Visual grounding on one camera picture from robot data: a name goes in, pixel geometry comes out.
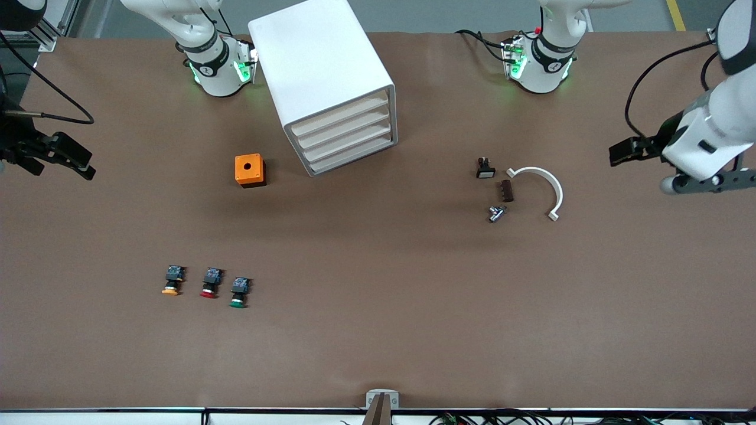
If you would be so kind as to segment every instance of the gray floor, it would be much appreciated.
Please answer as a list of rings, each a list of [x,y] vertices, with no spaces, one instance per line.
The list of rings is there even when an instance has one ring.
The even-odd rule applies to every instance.
[[[222,10],[232,30],[248,33],[247,23],[301,0],[225,0]],[[539,24],[535,0],[351,0],[368,32],[452,33],[458,29],[494,33],[532,29]],[[665,0],[636,0],[611,10],[592,11],[597,31],[669,31],[674,29]],[[93,0],[79,35],[102,38],[168,37],[146,18],[118,0]]]
[[[719,16],[724,12],[724,8],[730,5],[733,0],[704,0],[691,2],[690,0],[680,0],[680,14],[683,16],[685,29],[688,31],[702,31],[707,28],[716,28]]]

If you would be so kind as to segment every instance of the white curved bracket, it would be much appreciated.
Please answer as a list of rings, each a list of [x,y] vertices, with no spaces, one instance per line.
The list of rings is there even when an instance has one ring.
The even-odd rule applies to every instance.
[[[560,206],[562,206],[562,200],[564,200],[565,193],[562,190],[562,185],[559,183],[559,180],[554,177],[554,174],[551,174],[550,172],[546,171],[545,169],[538,168],[538,167],[525,167],[518,169],[517,171],[513,169],[508,169],[507,174],[510,175],[510,177],[514,177],[521,172],[532,172],[533,174],[538,174],[539,176],[545,178],[548,180],[549,183],[554,187],[554,191],[556,192],[556,205],[554,208],[549,211],[549,218],[553,221],[556,221],[559,219],[559,215],[556,214],[556,211],[559,209]]]

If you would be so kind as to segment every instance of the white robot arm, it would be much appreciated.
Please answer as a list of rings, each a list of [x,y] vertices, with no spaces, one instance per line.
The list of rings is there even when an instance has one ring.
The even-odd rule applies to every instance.
[[[176,39],[189,58],[194,79],[213,96],[230,96],[252,82],[257,55],[249,43],[218,34],[205,16],[223,0],[121,0],[129,10],[144,15]]]
[[[548,93],[567,78],[575,48],[587,30],[583,9],[613,8],[631,0],[538,0],[544,16],[541,32],[516,37],[504,46],[507,78],[525,90]]]
[[[661,157],[677,168],[664,179],[668,194],[730,191],[756,186],[742,168],[756,141],[756,0],[735,0],[717,25],[717,48],[727,79],[668,119],[650,138],[629,138],[609,149],[612,166]],[[724,170],[734,160],[731,171]]]

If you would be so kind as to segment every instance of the green led light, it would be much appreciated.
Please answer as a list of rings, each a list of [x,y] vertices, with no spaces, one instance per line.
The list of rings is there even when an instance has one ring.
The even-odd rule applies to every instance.
[[[194,81],[197,84],[202,84],[200,82],[200,77],[197,76],[197,70],[194,69],[194,65],[192,65],[191,62],[189,63],[189,69],[191,70],[191,73],[194,75]]]
[[[565,65],[565,73],[562,74],[562,79],[567,78],[567,76],[569,75],[570,65],[572,65],[572,59],[570,59],[569,62],[567,62],[567,64]]]
[[[525,69],[525,65],[528,64],[527,57],[525,55],[520,57],[520,60],[516,64],[512,65],[512,78],[518,79],[522,76],[522,70]]]
[[[239,74],[239,79],[241,80],[241,82],[249,81],[249,67],[247,65],[240,64],[235,61],[234,68],[236,68],[237,74]]]

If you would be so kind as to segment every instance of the orange push button box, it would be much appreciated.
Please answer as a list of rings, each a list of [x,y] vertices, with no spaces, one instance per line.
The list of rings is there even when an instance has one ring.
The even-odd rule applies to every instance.
[[[260,154],[240,155],[234,163],[237,183],[242,188],[257,188],[268,184],[265,161]]]

